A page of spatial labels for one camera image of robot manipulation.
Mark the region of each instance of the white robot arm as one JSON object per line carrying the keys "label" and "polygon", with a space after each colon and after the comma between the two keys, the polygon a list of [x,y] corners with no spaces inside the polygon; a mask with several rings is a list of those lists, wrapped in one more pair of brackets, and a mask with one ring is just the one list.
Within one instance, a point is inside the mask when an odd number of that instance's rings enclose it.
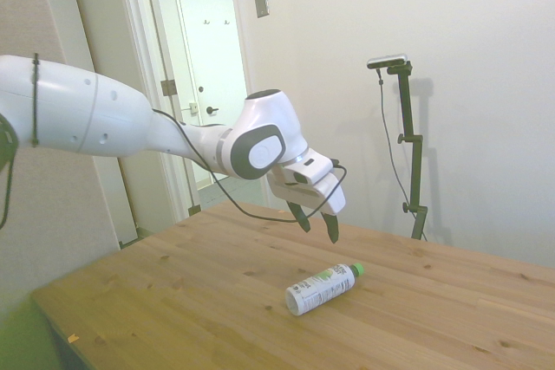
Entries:
{"label": "white robot arm", "polygon": [[0,169],[17,145],[114,157],[171,153],[237,178],[268,174],[272,192],[288,202],[304,230],[310,225],[301,205],[320,210],[331,240],[337,240],[336,214],[345,199],[334,164],[308,147],[293,106],[279,90],[248,96],[232,127],[196,127],[153,110],[143,94],[105,76],[4,55],[0,121],[0,150],[7,155]]}

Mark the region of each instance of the plastic bottle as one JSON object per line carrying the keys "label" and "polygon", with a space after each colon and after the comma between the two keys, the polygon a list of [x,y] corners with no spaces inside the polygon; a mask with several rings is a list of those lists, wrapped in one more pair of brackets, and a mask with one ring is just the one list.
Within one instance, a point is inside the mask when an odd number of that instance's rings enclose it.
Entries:
{"label": "plastic bottle", "polygon": [[337,264],[285,290],[287,308],[294,315],[302,315],[351,289],[355,278],[364,273],[360,263]]}

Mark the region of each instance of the wood grain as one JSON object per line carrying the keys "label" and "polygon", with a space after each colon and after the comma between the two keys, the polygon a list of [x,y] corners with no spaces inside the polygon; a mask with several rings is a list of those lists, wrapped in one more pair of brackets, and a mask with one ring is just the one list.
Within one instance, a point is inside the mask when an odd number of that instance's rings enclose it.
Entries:
{"label": "wood grain", "polygon": [[[91,368],[555,369],[555,269],[311,223],[220,204],[33,297]],[[287,310],[285,288],[354,262],[352,290]]]}

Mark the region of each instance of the bottle label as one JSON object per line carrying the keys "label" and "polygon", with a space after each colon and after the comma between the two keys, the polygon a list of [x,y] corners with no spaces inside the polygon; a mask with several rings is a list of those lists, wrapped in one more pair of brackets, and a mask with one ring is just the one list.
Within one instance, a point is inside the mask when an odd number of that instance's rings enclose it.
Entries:
{"label": "bottle label", "polygon": [[289,287],[288,291],[300,315],[351,289],[354,284],[355,276],[349,266],[338,264]]}

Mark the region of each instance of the door hinge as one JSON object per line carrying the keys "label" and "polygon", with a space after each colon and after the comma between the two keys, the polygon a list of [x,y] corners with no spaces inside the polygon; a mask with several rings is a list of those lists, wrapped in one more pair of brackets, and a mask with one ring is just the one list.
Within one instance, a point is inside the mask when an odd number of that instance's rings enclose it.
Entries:
{"label": "door hinge", "polygon": [[162,93],[165,97],[177,94],[177,87],[175,86],[175,80],[165,80],[160,83],[162,85]]}

